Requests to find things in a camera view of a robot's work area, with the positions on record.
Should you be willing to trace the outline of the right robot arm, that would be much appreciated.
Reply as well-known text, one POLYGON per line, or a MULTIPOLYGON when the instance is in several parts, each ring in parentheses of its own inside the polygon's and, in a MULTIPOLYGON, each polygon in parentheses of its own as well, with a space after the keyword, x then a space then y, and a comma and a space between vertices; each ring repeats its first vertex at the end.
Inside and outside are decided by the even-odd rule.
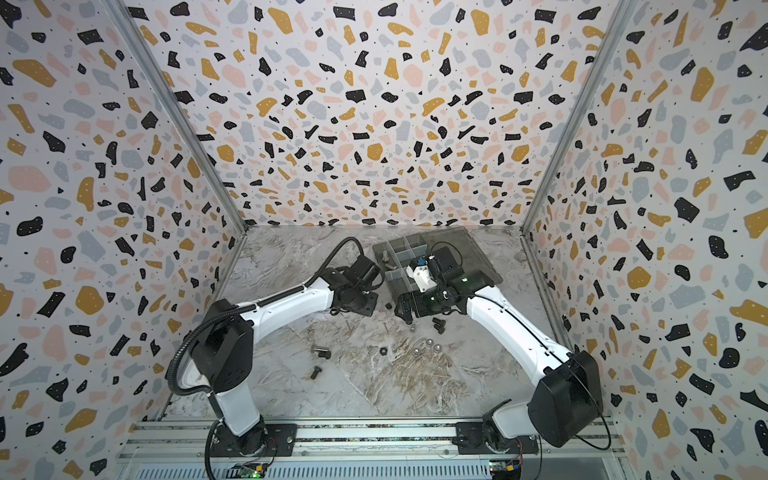
POLYGON ((537 435, 562 447, 603 415, 596 360, 574 353, 543 333, 504 296, 495 274, 465 259, 448 242, 401 250, 387 248, 381 261, 395 301, 394 312, 414 319, 460 313, 484 327, 513 356, 533 392, 507 400, 484 416, 492 450, 507 440, 537 435))

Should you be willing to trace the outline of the clear plastic organizer box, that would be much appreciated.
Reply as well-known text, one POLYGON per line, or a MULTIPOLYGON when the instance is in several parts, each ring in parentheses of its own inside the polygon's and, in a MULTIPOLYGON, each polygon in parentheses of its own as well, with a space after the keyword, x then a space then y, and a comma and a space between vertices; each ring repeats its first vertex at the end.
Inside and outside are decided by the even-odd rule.
POLYGON ((373 246, 394 314, 416 318, 467 312, 477 291, 502 283, 479 244, 464 227, 415 233, 373 246))

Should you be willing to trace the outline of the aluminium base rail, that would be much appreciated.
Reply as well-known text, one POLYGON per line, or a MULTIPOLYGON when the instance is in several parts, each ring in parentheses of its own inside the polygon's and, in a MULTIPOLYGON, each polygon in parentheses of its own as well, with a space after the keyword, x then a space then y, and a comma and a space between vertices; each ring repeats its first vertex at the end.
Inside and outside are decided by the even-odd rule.
POLYGON ((536 435, 492 450, 474 418, 306 418, 268 423, 259 453, 208 436, 208 419, 142 422, 119 479, 631 479, 611 423, 555 447, 536 435))

